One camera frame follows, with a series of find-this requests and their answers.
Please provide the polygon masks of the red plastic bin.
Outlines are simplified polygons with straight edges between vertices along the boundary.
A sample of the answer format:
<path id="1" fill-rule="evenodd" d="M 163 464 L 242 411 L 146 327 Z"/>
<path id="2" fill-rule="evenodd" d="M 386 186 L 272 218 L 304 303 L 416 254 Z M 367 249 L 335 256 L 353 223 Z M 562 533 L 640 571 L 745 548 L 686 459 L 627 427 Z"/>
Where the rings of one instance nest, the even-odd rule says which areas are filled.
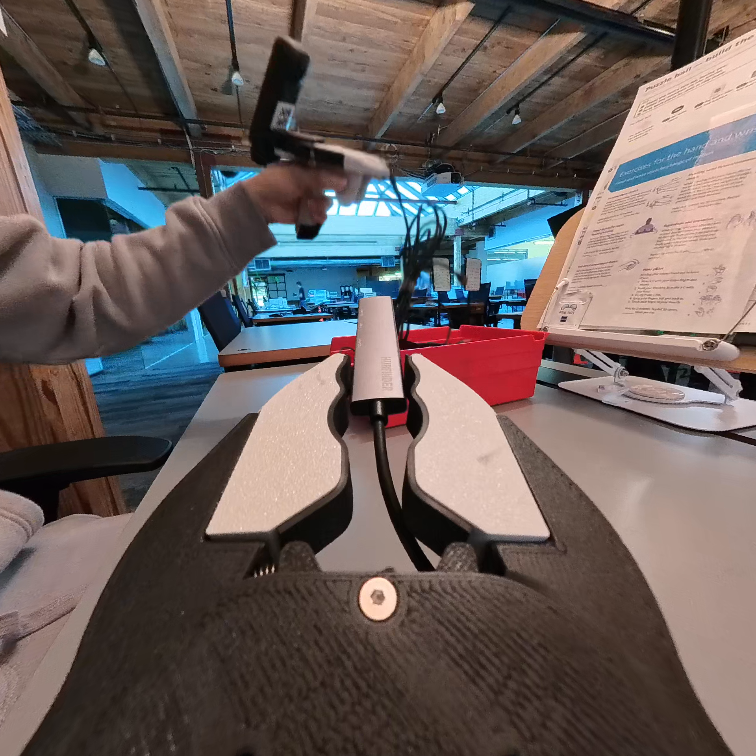
<path id="1" fill-rule="evenodd" d="M 519 329 L 461 325 L 409 330 L 401 339 L 401 361 L 416 352 L 427 357 L 490 406 L 530 398 L 541 366 L 546 334 Z"/>

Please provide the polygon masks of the small white card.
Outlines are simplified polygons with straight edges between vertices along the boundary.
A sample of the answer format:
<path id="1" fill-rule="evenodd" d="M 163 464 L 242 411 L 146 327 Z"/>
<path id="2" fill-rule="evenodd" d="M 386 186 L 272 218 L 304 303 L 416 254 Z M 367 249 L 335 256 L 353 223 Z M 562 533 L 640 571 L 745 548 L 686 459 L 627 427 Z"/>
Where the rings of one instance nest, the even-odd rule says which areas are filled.
<path id="1" fill-rule="evenodd" d="M 544 310 L 540 328 L 547 331 L 579 330 L 592 298 L 593 294 L 590 291 L 556 289 Z"/>

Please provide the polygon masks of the black ceiling pole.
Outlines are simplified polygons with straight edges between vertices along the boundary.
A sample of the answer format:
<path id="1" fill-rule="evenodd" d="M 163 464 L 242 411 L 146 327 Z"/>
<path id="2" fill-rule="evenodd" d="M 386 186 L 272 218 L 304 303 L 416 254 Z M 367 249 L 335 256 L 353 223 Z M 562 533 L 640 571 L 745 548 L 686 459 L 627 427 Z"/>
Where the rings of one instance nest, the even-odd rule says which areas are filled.
<path id="1" fill-rule="evenodd" d="M 680 1 L 670 71 L 679 70 L 704 54 L 713 1 Z"/>

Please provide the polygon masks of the grey USB hub white print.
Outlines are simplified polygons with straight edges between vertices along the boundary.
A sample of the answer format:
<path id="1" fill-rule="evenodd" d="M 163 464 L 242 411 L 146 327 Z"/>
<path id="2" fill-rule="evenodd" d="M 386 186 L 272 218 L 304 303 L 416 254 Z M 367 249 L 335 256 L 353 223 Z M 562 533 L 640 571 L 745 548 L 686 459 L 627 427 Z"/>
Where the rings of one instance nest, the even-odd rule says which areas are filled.
<path id="1" fill-rule="evenodd" d="M 393 301 L 388 296 L 363 298 L 358 305 L 350 411 L 370 422 L 376 474 L 395 534 L 413 567 L 431 572 L 432 563 L 404 521 L 386 444 L 389 418 L 403 413 L 406 403 Z"/>

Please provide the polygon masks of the white instruction sheet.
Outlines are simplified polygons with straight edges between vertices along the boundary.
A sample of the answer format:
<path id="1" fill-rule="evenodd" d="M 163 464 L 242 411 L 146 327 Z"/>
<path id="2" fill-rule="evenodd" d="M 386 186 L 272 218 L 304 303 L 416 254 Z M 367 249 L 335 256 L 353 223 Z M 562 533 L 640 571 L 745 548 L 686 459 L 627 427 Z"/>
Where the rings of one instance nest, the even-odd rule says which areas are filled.
<path id="1" fill-rule="evenodd" d="M 750 117 L 755 111 L 755 32 L 642 86 L 606 167 Z"/>

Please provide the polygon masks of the grey desk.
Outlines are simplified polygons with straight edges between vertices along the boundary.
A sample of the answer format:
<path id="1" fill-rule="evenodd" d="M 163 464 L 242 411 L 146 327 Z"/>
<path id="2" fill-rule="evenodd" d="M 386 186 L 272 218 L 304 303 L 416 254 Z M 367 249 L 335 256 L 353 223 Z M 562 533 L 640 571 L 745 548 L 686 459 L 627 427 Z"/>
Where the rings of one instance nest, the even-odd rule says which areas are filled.
<path id="1" fill-rule="evenodd" d="M 361 418 L 315 554 L 205 529 L 254 421 L 220 376 L 2 729 L 2 754 L 754 754 L 754 446 L 538 387 L 500 408 L 550 529 L 407 565 Z"/>

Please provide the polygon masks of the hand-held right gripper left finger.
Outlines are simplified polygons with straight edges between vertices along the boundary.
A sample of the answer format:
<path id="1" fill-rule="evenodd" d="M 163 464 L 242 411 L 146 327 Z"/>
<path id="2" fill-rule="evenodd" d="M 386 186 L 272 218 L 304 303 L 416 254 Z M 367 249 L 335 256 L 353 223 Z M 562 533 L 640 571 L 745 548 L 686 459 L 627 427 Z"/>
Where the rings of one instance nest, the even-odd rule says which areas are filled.
<path id="1" fill-rule="evenodd" d="M 284 386 L 257 414 L 215 511 L 211 541 L 290 542 L 321 552 L 352 520 L 348 426 L 350 358 L 328 357 Z"/>

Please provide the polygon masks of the person's left forearm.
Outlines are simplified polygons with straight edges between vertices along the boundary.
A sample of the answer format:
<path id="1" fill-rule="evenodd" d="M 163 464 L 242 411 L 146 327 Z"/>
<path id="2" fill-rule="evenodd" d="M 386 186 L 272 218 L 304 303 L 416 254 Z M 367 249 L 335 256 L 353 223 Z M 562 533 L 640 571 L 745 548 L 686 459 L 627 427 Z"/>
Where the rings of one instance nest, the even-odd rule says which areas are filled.
<path id="1" fill-rule="evenodd" d="M 1 222 L 1 359 L 69 364 L 158 334 L 276 244 L 241 184 L 190 197 L 165 224 L 83 243 L 30 215 Z"/>

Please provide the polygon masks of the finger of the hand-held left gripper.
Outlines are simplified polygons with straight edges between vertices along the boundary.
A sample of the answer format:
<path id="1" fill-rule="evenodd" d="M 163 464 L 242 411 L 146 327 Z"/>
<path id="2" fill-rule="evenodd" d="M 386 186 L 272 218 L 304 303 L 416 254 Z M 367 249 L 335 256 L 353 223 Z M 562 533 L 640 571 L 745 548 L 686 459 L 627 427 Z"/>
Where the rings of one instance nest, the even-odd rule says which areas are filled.
<path id="1" fill-rule="evenodd" d="M 330 152 L 335 154 L 336 164 L 347 175 L 361 175 L 369 178 L 390 178 L 391 171 L 385 160 L 370 152 L 331 145 Z"/>

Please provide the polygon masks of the wood-edged grey table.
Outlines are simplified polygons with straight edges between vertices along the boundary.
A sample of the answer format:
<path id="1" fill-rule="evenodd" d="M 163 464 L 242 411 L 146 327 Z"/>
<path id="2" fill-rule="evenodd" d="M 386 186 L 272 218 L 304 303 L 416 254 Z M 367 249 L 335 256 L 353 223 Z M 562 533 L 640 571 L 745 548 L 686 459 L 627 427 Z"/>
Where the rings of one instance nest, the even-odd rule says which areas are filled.
<path id="1" fill-rule="evenodd" d="M 357 323 L 323 321 L 243 328 L 218 355 L 225 371 L 322 361 L 334 338 L 354 336 Z"/>

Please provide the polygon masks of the person's left hand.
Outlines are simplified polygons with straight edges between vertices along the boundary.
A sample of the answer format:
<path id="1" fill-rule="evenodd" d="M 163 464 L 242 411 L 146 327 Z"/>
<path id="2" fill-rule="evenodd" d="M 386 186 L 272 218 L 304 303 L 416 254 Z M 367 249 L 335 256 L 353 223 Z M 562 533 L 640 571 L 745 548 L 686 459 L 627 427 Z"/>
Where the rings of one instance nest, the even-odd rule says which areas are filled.
<path id="1" fill-rule="evenodd" d="M 241 183 L 268 224 L 323 224 L 331 199 L 327 191 L 340 192 L 345 175 L 279 163 Z"/>

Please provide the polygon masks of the dark blue office chair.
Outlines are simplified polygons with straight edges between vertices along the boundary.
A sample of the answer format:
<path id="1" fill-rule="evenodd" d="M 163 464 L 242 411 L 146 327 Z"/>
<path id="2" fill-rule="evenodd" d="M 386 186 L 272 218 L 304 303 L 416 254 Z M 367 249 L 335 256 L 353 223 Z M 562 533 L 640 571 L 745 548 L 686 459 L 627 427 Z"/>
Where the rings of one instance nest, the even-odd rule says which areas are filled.
<path id="1" fill-rule="evenodd" d="M 240 335 L 242 331 L 240 319 L 228 297 L 220 291 L 198 305 L 197 310 L 219 352 Z"/>

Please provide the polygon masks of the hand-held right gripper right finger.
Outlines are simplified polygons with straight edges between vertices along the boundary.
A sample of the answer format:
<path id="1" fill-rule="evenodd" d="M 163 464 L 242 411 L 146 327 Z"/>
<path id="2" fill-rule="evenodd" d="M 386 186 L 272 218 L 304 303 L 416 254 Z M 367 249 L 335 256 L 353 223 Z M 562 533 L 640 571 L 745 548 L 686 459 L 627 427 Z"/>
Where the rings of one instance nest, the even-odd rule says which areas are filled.
<path id="1" fill-rule="evenodd" d="M 411 534 L 440 556 L 467 543 L 542 546 L 551 532 L 494 409 L 420 353 L 405 360 L 412 440 L 403 484 Z"/>

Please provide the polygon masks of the person's grey clothing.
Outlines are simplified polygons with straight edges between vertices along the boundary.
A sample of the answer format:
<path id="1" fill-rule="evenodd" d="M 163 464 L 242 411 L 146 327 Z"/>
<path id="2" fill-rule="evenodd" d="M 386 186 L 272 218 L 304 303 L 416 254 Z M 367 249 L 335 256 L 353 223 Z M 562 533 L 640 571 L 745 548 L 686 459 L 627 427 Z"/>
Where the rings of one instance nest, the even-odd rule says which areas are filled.
<path id="1" fill-rule="evenodd" d="M 68 515 L 1 493 L 1 722 L 14 709 L 131 514 Z"/>

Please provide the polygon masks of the black hanging screen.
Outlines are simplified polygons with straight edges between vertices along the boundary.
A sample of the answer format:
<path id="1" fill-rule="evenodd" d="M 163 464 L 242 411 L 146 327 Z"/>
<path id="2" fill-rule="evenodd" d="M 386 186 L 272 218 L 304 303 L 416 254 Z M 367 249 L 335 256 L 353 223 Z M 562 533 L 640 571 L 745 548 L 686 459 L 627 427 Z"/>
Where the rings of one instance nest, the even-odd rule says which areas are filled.
<path id="1" fill-rule="evenodd" d="M 551 235 L 554 239 L 556 239 L 556 236 L 561 231 L 561 229 L 565 226 L 565 224 L 575 215 L 581 213 L 584 210 L 584 206 L 575 206 L 570 209 L 567 209 L 563 211 L 562 213 L 557 213 L 555 215 L 552 215 L 550 218 L 547 219 L 547 224 L 550 229 Z"/>

